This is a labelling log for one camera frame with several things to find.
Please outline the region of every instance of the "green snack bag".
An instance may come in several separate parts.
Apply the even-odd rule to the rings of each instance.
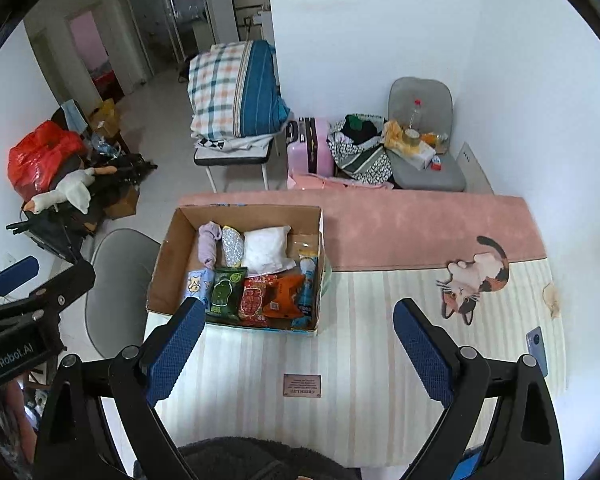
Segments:
[[[210,316],[240,321],[238,306],[244,289],[247,267],[218,267],[211,293]]]

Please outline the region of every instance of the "striped tablecloth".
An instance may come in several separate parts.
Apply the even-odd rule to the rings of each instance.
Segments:
[[[156,407],[178,446],[215,436],[254,436],[306,446],[345,466],[408,464],[442,406],[424,387],[395,336],[392,313],[413,298],[458,345],[517,360],[525,335],[542,327],[552,396],[565,387],[564,334],[542,289],[547,260],[513,263],[507,286],[483,294],[474,323],[442,317],[436,280],[446,269],[334,272],[322,298],[317,336],[207,325],[171,397]],[[148,335],[167,317],[149,313]],[[319,399],[282,396],[284,374],[319,374]],[[494,402],[486,402],[471,445],[483,441]]]

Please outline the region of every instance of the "silver screw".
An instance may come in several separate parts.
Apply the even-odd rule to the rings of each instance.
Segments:
[[[463,346],[460,349],[460,355],[465,359],[475,359],[478,357],[478,352],[472,346]]]
[[[138,355],[138,347],[137,346],[127,346],[122,349],[122,357],[125,359],[133,359]]]
[[[77,360],[78,360],[78,358],[76,357],[75,354],[69,354],[69,355],[65,355],[62,358],[62,361],[60,361],[60,364],[65,368],[71,368],[73,365],[75,365]]]
[[[522,356],[522,362],[525,365],[527,365],[529,368],[533,368],[534,366],[536,366],[538,364],[538,361],[536,361],[536,358],[529,354],[525,354]]]

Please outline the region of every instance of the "blue gripper pad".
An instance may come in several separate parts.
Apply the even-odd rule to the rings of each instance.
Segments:
[[[401,300],[394,307],[394,330],[411,359],[429,397],[447,408],[453,401],[450,367],[436,349],[420,322]]]
[[[0,296],[6,296],[20,285],[27,283],[38,275],[40,264],[33,256],[14,263],[0,272]]]
[[[163,329],[162,332],[170,332],[171,336],[158,351],[154,362],[148,366],[146,400],[151,407],[171,394],[204,327],[204,303],[195,298],[187,298],[167,325],[154,330]]]

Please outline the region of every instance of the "suitcase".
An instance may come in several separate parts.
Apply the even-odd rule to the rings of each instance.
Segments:
[[[286,156],[289,175],[313,173],[333,176],[334,163],[327,145],[330,125],[314,117],[289,121],[286,125]]]

